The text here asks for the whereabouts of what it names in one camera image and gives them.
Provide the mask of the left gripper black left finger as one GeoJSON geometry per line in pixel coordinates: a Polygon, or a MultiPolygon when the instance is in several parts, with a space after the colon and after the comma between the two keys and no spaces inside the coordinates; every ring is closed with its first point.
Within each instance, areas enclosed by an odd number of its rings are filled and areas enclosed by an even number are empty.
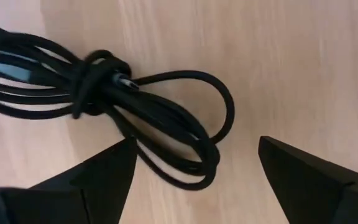
{"type": "Polygon", "coordinates": [[[134,176],[125,139],[33,187],[0,187],[0,224],[118,224],[134,176]]]}

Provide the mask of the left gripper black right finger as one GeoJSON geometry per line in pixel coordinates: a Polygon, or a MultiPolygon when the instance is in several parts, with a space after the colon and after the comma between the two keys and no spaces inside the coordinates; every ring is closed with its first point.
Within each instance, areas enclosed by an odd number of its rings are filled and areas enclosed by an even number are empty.
{"type": "Polygon", "coordinates": [[[358,172],[269,136],[258,155],[289,224],[358,224],[358,172]]]}

